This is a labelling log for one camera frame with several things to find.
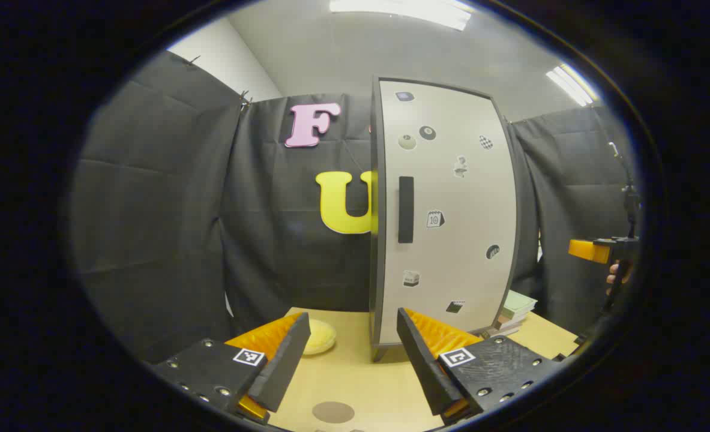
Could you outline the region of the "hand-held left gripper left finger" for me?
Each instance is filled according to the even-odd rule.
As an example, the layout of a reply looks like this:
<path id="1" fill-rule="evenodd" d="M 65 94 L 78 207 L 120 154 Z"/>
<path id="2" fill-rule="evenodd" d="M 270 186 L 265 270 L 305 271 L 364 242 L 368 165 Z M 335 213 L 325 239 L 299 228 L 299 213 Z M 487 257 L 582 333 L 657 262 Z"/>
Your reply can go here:
<path id="1" fill-rule="evenodd" d="M 309 336 L 308 313 L 290 314 L 229 341 L 201 339 L 151 370 L 199 404 L 266 425 L 280 408 Z"/>

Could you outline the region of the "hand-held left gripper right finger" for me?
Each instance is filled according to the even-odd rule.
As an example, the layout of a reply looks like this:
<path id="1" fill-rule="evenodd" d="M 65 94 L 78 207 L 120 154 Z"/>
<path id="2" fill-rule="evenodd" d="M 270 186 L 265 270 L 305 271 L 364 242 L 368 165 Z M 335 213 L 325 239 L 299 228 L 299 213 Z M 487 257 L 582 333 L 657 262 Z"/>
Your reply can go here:
<path id="1" fill-rule="evenodd" d="M 564 365 L 508 337 L 477 337 L 404 307 L 396 330 L 432 415 L 445 425 L 499 415 Z"/>

